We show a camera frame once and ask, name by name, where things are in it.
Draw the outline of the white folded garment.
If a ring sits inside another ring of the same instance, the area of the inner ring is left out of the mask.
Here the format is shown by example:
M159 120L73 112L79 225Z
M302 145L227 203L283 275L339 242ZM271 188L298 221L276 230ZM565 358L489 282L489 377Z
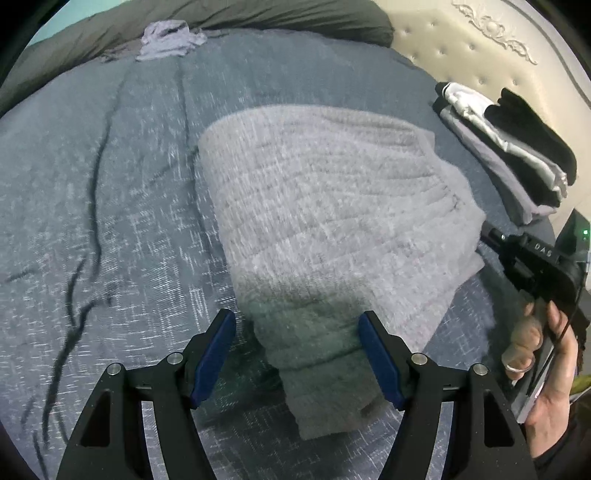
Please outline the white folded garment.
M561 200L567 197L566 174L546 157L526 147L524 143L502 133L484 116L488 106L496 104L480 92L457 82L440 83L438 93L455 109L459 116L483 133L486 138L505 153L515 154L533 166L546 184L559 194Z

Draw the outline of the grey knit sweater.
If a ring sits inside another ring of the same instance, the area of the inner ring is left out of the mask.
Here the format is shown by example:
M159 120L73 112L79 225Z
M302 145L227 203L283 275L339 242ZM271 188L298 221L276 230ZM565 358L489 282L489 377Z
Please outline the grey knit sweater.
M419 351L482 268L485 215L468 180L431 132L327 106L230 114L198 153L238 309L301 438L362 428L385 400L360 314Z

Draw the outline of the cream tufted headboard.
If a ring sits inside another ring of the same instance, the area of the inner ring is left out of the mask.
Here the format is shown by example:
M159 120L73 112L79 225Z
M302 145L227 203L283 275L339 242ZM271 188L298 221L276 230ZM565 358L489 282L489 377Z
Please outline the cream tufted headboard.
M551 216L590 214L590 78L558 30L526 1L382 1L394 50L438 81L491 100L520 95L572 149L577 179Z

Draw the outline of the black folded garment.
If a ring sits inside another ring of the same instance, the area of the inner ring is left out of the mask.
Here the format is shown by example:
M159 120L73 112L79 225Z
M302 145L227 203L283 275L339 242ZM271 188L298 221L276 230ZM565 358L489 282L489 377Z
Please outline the black folded garment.
M572 149L529 104L507 88L501 91L496 104L488 106L485 118L511 139L524 143L538 154L556 164L565 174L567 185L573 185L577 175L577 160ZM515 174L520 184L536 205L558 207L559 194L553 191L533 166L512 153L500 153L500 157Z

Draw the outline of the blue checked cloth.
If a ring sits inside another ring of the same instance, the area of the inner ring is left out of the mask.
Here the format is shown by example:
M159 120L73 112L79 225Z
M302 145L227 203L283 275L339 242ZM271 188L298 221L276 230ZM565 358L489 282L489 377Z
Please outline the blue checked cloth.
M140 39L137 61L151 61L170 56L183 57L204 45L207 35L200 29L192 32L184 20L162 20L148 24Z

